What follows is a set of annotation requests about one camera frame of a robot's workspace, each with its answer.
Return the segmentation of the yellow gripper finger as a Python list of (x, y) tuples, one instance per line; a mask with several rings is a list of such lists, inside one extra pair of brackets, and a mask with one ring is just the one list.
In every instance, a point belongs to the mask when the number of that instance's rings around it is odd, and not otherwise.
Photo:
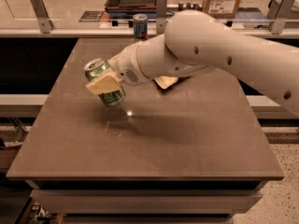
[(122, 78), (116, 72), (89, 73), (87, 79), (89, 83), (86, 88), (95, 95), (117, 91), (121, 88)]

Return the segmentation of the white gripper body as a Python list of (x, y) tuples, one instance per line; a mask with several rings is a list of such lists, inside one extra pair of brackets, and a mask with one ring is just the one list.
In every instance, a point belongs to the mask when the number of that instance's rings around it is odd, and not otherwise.
[(109, 65), (118, 73), (119, 78), (132, 86), (139, 85), (144, 81), (144, 75), (137, 62), (136, 52), (137, 45), (133, 44), (108, 60)]

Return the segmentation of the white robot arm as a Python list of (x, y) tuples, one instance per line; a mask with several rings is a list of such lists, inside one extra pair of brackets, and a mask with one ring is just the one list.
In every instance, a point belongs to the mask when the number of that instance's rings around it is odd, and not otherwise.
[(184, 10), (164, 33), (136, 42), (108, 60), (87, 89), (95, 94), (137, 86), (157, 77), (193, 77), (220, 68), (299, 114), (299, 48), (242, 35), (207, 14)]

